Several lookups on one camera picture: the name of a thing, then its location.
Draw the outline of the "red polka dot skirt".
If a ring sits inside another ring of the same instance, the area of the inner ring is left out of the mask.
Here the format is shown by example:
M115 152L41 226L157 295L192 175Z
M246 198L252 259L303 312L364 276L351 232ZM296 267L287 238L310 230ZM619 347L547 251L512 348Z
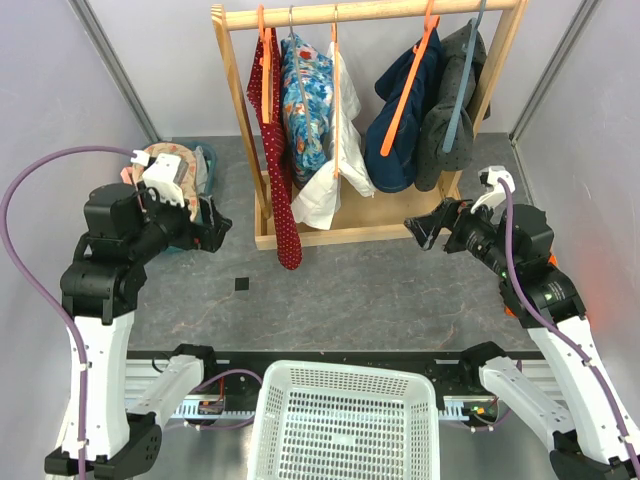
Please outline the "red polka dot skirt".
M281 57L274 28L265 29L265 39L270 45L270 60L264 60L263 41L258 38L247 96L256 112L262 136L271 187L278 260L284 268L295 270L302 262L302 247L291 209L291 168L288 166L287 141L281 120L279 76ZM265 66L270 66L272 74L272 85L268 90L271 95L272 113L268 123L262 120L262 101L267 97L262 93L262 74Z

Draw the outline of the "orange plastic hanger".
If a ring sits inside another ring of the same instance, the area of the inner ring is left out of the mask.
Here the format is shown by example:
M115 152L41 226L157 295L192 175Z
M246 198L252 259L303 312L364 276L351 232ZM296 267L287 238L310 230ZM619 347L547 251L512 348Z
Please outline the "orange plastic hanger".
M258 30L263 49L261 59L261 120L264 124L270 124L273 119L273 30L267 28L264 19L264 6L257 8Z

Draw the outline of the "white plastic basket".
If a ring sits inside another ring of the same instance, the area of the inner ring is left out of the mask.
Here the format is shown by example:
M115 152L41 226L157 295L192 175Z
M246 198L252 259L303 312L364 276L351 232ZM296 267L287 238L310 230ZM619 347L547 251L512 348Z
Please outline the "white plastic basket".
M436 392L397 370L280 360L265 372L250 479L437 479Z

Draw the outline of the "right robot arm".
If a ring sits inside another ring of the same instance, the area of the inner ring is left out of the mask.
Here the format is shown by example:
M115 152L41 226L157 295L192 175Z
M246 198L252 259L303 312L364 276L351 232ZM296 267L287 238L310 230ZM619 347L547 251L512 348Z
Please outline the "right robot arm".
M496 395L546 447L557 478L638 478L639 428L606 373L576 286L551 260L545 213L509 205L497 224L492 214L447 198L404 225L424 250L449 230L446 253L468 252L498 277L507 312L537 345L562 399L550 398L493 342L463 352L460 386Z

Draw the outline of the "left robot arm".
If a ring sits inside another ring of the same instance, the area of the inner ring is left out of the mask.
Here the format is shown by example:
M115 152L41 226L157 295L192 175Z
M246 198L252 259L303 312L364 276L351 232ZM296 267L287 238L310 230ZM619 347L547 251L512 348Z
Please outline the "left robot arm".
M162 201L152 187L114 183L90 193L87 230L60 280L62 307L82 338L70 342L73 412L62 444L44 460L46 473L131 479L148 472L184 398L218 385L214 349L181 344L142 396L125 404L127 348L146 264L171 247L214 253L232 226L211 196L198 203L194 222L186 206Z

